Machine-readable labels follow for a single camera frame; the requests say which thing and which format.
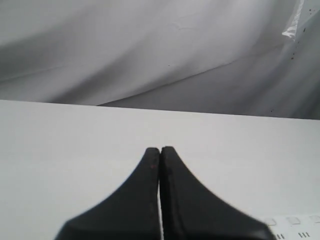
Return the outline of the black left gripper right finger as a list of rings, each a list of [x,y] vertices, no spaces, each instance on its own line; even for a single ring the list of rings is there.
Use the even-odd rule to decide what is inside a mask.
[[[162,228],[166,240],[273,240],[269,227],[208,190],[172,146],[159,162]]]

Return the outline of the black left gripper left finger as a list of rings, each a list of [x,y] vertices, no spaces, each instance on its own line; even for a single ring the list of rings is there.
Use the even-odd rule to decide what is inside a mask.
[[[68,220],[57,240],[158,240],[160,151],[147,148],[127,180],[109,197]]]

